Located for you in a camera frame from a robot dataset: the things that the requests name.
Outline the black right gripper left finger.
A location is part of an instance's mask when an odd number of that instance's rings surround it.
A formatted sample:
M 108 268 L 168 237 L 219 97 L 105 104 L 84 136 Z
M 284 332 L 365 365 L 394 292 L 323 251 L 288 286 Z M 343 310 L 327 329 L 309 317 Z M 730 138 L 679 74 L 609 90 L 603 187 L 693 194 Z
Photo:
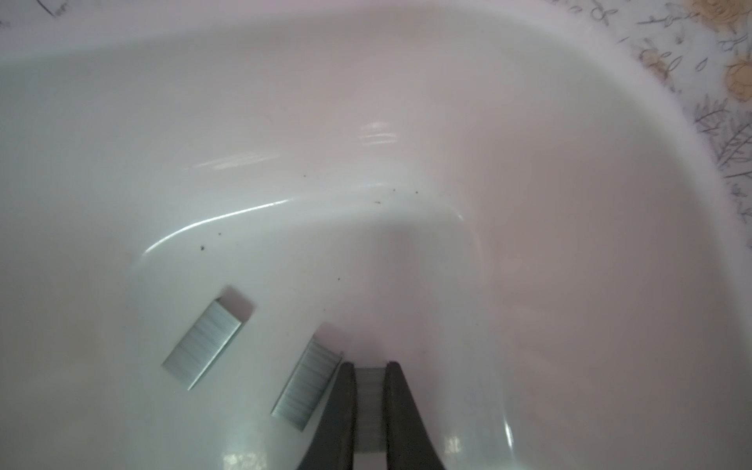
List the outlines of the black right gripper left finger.
M 298 470 L 353 470 L 357 414 L 356 368 L 343 362 Z

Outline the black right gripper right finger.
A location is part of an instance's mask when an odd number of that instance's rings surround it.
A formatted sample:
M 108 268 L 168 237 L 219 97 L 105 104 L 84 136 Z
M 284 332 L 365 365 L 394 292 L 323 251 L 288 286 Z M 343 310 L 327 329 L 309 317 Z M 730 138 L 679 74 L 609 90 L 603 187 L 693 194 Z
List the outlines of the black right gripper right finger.
M 389 362 L 383 386 L 383 417 L 389 470 L 444 470 L 399 362 Z

